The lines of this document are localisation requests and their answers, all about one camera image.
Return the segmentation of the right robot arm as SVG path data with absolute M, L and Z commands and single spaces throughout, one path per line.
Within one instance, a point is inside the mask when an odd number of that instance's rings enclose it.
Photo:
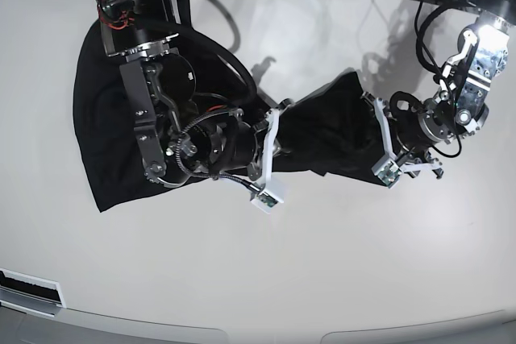
M 119 71 L 146 178 L 168 188 L 200 178 L 263 191 L 272 178 L 280 111 L 269 110 L 257 123 L 244 119 L 256 83 L 230 51 L 194 28 L 190 0 L 95 2 L 105 53 L 123 59 Z M 197 75 L 179 51 L 181 40 L 215 55 L 242 89 L 200 109 Z

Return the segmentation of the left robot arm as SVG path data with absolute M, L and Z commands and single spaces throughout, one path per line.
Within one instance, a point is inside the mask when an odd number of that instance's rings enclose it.
M 480 131 L 489 116 L 485 100 L 508 60 L 511 25 L 506 18 L 480 10 L 476 21 L 461 31 L 457 53 L 443 65 L 437 65 L 425 43 L 431 23 L 462 4 L 444 3 L 424 20 L 414 20 L 416 56 L 438 89 L 425 101 L 402 91 L 390 98 L 389 128 L 398 154 L 419 155 L 439 143 L 460 143 Z

